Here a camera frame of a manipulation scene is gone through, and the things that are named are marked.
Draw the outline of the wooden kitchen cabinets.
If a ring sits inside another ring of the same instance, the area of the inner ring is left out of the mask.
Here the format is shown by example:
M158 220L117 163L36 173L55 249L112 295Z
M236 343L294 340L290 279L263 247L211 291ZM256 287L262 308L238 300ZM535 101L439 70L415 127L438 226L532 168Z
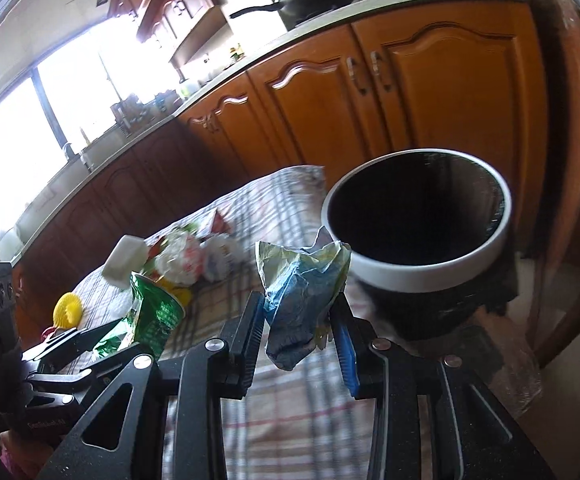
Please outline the wooden kitchen cabinets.
M123 148L39 230L9 291L48 323L58 297L125 234L148 236L286 166L322 166L334 183L407 148L450 148L494 166L514 196L523 248L540 208L547 138L527 1L382 11L265 56Z

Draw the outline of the black white-rimmed trash bin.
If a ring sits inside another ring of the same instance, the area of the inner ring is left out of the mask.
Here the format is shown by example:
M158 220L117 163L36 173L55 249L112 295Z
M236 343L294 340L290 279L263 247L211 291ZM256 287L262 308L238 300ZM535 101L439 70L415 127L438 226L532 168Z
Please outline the black white-rimmed trash bin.
M333 185L321 221L406 340L447 334L479 308L503 315L518 295L512 194L476 156L415 148L372 159Z

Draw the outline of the yellow round scrubber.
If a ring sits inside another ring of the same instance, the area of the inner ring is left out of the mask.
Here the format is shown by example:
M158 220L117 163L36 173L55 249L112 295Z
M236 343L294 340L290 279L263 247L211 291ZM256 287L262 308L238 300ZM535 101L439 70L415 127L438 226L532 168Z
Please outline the yellow round scrubber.
M77 327L82 318L82 303L73 292L66 292L56 303L53 313L53 326L69 330Z

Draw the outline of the green drink pouch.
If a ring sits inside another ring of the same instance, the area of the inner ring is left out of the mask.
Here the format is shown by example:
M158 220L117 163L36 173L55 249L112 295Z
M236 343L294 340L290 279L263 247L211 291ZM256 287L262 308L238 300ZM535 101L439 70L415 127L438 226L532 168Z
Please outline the green drink pouch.
M160 278L153 281L143 274L130 274L132 303L125 315L94 346L99 358L142 344L158 359L171 333L187 315L193 295L188 287L173 285Z

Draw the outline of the white foam block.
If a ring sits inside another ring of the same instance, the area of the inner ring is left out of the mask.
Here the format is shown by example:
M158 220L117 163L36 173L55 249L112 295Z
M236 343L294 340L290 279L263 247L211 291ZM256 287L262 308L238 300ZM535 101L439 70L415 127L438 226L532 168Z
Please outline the white foam block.
M148 254L149 248L143 238L123 235L103 265L101 274L104 280L119 289L127 289L131 273L143 268Z

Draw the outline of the white red wrapper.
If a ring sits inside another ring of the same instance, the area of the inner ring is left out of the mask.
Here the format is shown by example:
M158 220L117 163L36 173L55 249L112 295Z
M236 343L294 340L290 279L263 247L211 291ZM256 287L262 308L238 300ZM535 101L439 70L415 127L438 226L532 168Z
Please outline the white red wrapper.
M141 273L153 281L191 287L224 281L244 261L244 249L218 209L176 224L149 247Z

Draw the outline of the plaid tablecloth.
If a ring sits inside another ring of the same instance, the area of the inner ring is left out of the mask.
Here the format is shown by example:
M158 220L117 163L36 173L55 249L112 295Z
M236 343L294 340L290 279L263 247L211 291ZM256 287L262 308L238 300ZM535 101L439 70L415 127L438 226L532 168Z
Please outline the plaid tablecloth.
M243 312L220 336L191 347L179 359L130 358L43 467L43 479L153 479L162 459L166 403L177 400L171 475L175 479L227 476L221 402L241 401L252 385L264 331L267 296L252 292ZM375 400L368 476L421 476L419 396L435 404L430 420L441 430L433 458L461 465L466 456L454 412L461 370L411 356L378 337L352 315L343 292L328 304L341 374L356 399Z

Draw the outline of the blue green wrapper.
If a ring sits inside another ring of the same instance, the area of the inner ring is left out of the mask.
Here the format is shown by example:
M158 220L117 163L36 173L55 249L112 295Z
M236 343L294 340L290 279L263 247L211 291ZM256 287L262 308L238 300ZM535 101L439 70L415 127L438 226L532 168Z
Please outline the blue green wrapper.
M325 226L309 247L256 244L269 325L266 354L279 370L291 372L316 348L326 347L328 312L344 290L351 256L348 244L333 240Z

